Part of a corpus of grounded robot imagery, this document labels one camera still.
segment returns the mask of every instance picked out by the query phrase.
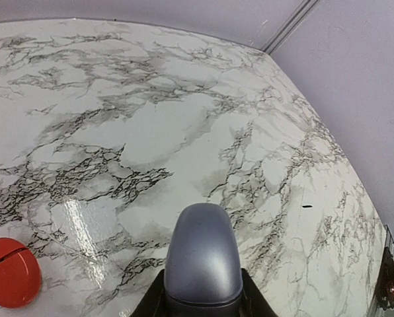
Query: red disc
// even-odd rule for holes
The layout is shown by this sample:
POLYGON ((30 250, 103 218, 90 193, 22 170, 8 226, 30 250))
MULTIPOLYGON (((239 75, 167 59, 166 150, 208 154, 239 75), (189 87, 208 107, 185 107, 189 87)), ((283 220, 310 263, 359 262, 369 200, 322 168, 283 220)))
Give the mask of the red disc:
POLYGON ((0 238, 0 306, 26 306, 40 288, 40 267, 32 252, 16 240, 0 238))

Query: red round object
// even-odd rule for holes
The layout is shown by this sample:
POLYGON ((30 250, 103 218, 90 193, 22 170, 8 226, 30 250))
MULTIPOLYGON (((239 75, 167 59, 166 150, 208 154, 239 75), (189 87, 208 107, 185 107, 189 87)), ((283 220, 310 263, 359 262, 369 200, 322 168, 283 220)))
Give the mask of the red round object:
POLYGON ((0 306, 26 306, 40 288, 41 271, 34 254, 16 240, 0 238, 0 306))

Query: metal strip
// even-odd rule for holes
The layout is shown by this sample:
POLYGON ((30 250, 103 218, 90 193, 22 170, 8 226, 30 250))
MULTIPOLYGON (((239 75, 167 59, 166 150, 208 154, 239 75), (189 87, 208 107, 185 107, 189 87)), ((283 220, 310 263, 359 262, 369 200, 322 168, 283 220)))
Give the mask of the metal strip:
POLYGON ((269 42, 262 48, 267 54, 275 52, 282 42, 296 29, 308 14, 321 2, 321 0, 304 0, 292 13, 287 21, 273 35, 269 42))

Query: white wall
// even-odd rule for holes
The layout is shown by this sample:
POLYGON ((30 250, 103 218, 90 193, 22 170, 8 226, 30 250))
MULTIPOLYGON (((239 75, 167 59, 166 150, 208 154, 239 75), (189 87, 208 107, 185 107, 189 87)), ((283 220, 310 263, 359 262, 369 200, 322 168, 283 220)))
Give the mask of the white wall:
POLYGON ((394 236, 394 0, 322 0, 273 58, 330 128, 394 236))
POLYGON ((103 18, 170 26, 261 48, 303 0, 0 0, 0 21, 103 18))

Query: white marble tabletop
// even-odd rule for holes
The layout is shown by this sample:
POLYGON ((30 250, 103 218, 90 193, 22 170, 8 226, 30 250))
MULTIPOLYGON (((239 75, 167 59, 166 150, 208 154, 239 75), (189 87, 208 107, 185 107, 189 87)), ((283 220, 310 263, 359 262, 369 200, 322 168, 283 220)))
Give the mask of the white marble tabletop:
POLYGON ((0 237, 43 276, 0 317, 129 316, 203 201, 280 317, 366 315, 385 231, 269 56, 140 24, 0 24, 0 237))

